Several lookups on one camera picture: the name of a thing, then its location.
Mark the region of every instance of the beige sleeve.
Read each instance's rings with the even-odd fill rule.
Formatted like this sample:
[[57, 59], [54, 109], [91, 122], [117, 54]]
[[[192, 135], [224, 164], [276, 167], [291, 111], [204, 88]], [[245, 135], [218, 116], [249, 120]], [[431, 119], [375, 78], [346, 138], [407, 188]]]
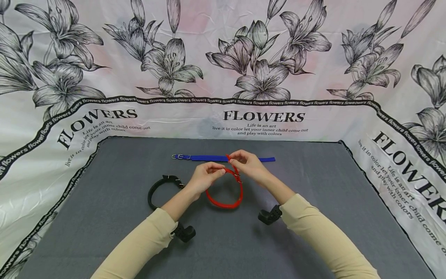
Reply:
[[294, 195], [280, 209], [287, 228], [313, 247], [336, 278], [379, 278], [347, 235], [301, 195]]
[[177, 225], [158, 208], [116, 246], [91, 279], [135, 278], [151, 257], [169, 245]]

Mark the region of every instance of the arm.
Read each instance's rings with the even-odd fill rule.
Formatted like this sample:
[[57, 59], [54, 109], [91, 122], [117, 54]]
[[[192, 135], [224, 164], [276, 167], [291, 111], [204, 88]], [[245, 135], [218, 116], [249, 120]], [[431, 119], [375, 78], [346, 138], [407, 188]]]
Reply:
[[257, 156], [243, 150], [230, 155], [243, 173], [268, 189], [281, 205], [287, 227], [309, 243], [336, 278], [378, 279], [379, 276], [351, 240], [319, 210], [273, 176]]
[[99, 266], [91, 279], [133, 279], [154, 255], [166, 248], [178, 219], [191, 203], [225, 171], [209, 162], [197, 166], [189, 183], [129, 233]]

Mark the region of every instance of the fabric backdrop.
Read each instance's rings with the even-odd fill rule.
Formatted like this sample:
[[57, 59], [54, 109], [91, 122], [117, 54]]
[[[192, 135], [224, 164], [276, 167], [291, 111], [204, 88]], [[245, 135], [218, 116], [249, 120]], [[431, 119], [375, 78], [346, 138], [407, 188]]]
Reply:
[[124, 136], [342, 140], [444, 278], [445, 11], [0, 0], [0, 277], [15, 278], [98, 143]]

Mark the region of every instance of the hand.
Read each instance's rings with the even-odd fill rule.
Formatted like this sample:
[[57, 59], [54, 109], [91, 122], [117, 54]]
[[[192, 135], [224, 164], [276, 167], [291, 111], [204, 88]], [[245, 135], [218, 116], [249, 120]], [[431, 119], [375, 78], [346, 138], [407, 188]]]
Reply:
[[198, 165], [185, 189], [192, 191], [195, 195], [194, 200], [197, 200], [201, 193], [206, 191], [215, 180], [225, 174], [223, 168], [224, 165], [214, 162]]
[[229, 157], [231, 158], [231, 160], [229, 160], [231, 165], [252, 178], [260, 186], [266, 186], [266, 180], [272, 176], [272, 174], [265, 168], [255, 154], [239, 150], [229, 155]]

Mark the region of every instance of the gray mat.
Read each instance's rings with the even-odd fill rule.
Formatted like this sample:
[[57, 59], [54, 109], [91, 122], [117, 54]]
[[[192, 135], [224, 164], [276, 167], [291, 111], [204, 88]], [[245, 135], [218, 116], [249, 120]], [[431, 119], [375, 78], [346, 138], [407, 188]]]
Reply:
[[[337, 143], [253, 142], [112, 138], [73, 190], [20, 279], [87, 279], [113, 248], [152, 211], [147, 192], [161, 175], [187, 182], [198, 162], [171, 155], [223, 155], [245, 149], [276, 157], [267, 168], [336, 223], [358, 246], [382, 279], [433, 278], [419, 254], [368, 184], [345, 148]], [[203, 195], [181, 221], [197, 235], [173, 239], [137, 278], [334, 278], [316, 253], [282, 221], [266, 226], [261, 209], [276, 204], [246, 177], [244, 200], [235, 210], [215, 208]], [[154, 195], [162, 205], [178, 190], [163, 185]], [[225, 175], [210, 189], [221, 202], [238, 197]]]

